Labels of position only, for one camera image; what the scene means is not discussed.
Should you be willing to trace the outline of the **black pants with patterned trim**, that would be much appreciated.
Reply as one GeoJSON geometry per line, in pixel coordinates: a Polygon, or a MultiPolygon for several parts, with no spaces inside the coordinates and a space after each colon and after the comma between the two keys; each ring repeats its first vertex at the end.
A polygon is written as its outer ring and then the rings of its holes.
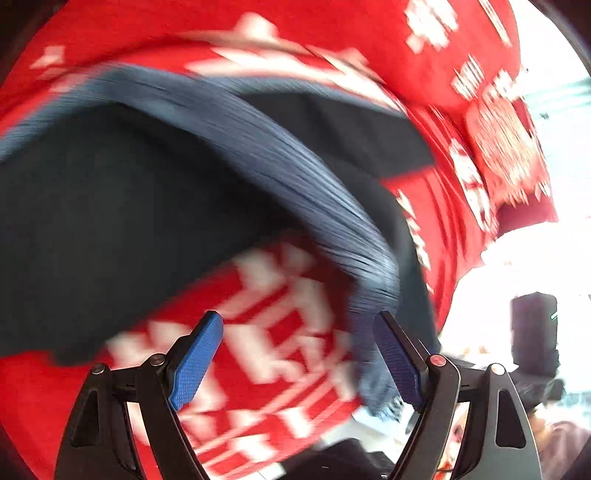
{"type": "Polygon", "coordinates": [[[1,136],[1,353],[88,360],[222,262],[300,227],[353,279],[356,382],[380,411],[397,387],[377,313],[440,348],[383,185],[432,164],[405,114],[310,81],[106,70],[1,136]]]}

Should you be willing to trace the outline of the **red sofa seat cover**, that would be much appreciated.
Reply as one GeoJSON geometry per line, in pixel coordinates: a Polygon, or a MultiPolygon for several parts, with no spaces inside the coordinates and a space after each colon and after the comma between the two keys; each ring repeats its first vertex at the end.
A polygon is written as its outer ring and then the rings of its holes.
{"type": "MultiPolygon", "coordinates": [[[[383,185],[403,209],[433,308],[437,338],[458,281],[486,246],[549,207],[548,173],[520,100],[490,96],[464,126],[432,106],[399,101],[338,57],[183,42],[103,60],[1,101],[1,136],[25,116],[102,72],[132,66],[189,78],[310,81],[405,114],[433,164],[383,185]]],[[[48,351],[1,353],[3,478],[23,468],[55,474],[71,410],[92,367],[141,365],[190,334],[208,311],[221,315],[221,344],[178,419],[205,472],[238,479],[293,455],[367,405],[356,382],[346,295],[353,279],[303,228],[263,240],[190,283],[88,359],[59,363],[48,351]]],[[[132,436],[145,479],[160,473],[136,403],[132,436]]]]}

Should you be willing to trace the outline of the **red sofa back cushion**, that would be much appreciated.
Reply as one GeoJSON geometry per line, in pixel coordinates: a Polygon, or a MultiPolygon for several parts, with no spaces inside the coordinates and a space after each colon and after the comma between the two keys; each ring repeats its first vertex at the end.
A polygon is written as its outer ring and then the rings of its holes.
{"type": "Polygon", "coordinates": [[[457,109],[521,67],[506,1],[70,1],[36,34],[1,88],[18,94],[66,72],[183,34],[245,31],[337,56],[404,98],[457,109]]]}

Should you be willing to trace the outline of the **dark box in background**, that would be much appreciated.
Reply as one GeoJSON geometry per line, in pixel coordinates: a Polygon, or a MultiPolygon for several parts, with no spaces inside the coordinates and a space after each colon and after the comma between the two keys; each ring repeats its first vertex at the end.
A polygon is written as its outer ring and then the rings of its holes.
{"type": "Polygon", "coordinates": [[[556,297],[534,292],[510,306],[513,362],[525,374],[554,378],[560,365],[556,297]]]}

